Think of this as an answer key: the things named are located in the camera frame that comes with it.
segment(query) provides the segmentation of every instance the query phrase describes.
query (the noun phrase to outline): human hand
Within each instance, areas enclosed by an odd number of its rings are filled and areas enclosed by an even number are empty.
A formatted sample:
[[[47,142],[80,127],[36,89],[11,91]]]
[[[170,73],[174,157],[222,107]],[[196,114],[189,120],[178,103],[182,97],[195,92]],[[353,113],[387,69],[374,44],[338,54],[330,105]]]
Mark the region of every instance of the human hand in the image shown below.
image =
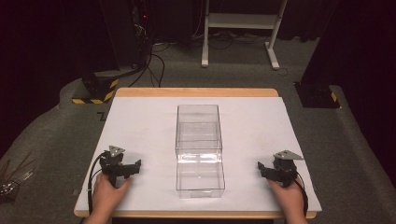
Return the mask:
[[[267,179],[267,181],[282,207],[288,224],[308,223],[304,216],[304,199],[300,187],[294,181],[287,188],[282,188],[274,180]]]
[[[108,175],[100,173],[96,177],[92,195],[93,210],[85,223],[107,223],[111,213],[122,201],[131,184],[132,178],[128,177],[118,189],[115,189],[108,180]]]

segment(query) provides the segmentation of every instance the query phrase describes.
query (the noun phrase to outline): white metal stand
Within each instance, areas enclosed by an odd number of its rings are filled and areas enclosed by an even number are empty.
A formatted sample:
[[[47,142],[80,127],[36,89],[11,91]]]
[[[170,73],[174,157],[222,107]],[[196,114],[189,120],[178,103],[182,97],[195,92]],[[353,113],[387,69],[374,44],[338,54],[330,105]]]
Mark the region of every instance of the white metal stand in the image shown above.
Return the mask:
[[[221,28],[246,28],[246,29],[263,29],[273,30],[269,42],[265,42],[265,49],[271,61],[274,70],[279,69],[274,53],[274,44],[277,31],[282,22],[283,12],[288,0],[282,0],[277,15],[252,15],[252,14],[228,14],[228,13],[209,13],[209,0],[206,0],[205,9],[205,34],[204,45],[202,50],[202,67],[209,66],[209,48],[208,48],[208,32],[209,27]]]

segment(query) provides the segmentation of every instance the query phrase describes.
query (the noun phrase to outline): transparent container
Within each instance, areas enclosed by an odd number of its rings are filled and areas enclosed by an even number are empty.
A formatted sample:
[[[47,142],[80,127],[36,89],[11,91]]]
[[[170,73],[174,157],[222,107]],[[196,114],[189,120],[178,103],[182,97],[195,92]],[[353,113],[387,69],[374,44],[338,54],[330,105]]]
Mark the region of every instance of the transparent container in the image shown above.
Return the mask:
[[[221,197],[225,183],[218,105],[178,106],[176,154],[180,198]]]

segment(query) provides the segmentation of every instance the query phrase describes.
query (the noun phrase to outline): white paper surface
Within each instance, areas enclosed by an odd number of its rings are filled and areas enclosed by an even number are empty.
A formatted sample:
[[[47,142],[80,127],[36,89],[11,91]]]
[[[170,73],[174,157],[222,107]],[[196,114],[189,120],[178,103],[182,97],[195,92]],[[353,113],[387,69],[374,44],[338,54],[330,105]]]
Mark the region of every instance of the white paper surface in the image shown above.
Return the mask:
[[[178,105],[219,105],[225,176],[221,198],[178,198]],[[304,156],[280,97],[116,97],[92,162],[108,146],[126,150],[124,164],[142,160],[117,211],[280,211],[257,162],[273,168],[273,155],[285,149]],[[308,211],[321,211],[305,161],[295,164],[305,182]],[[88,174],[76,211],[88,210]]]

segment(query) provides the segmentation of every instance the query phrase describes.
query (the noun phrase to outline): robotic hand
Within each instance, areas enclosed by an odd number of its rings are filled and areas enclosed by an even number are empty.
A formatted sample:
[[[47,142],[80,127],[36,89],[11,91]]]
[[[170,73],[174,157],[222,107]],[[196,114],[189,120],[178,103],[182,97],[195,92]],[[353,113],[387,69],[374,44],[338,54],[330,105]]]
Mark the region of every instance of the robotic hand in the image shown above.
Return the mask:
[[[109,151],[105,151],[100,158],[100,165],[102,173],[108,175],[108,180],[113,187],[116,187],[116,180],[118,176],[128,178],[130,175],[139,174],[142,161],[139,160],[134,164],[123,165],[122,158],[125,149],[120,147],[109,147]]]
[[[274,157],[274,169],[267,168],[258,161],[262,177],[281,182],[282,187],[286,188],[297,178],[297,167],[293,161],[304,158],[288,150],[278,152]]]

